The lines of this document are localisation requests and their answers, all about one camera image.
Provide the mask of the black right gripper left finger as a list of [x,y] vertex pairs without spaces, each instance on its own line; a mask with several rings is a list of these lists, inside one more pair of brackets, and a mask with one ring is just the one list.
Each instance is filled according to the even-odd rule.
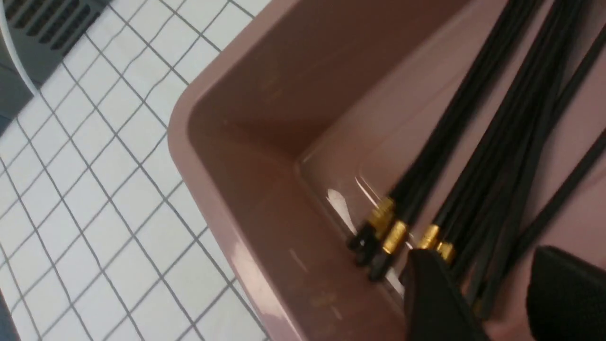
[[410,250],[401,283],[407,341],[489,341],[437,251]]

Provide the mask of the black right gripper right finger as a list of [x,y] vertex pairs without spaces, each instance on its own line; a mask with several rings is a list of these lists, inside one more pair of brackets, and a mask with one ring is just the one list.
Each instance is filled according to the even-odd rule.
[[554,246],[537,248],[526,312],[536,341],[604,341],[605,270]]

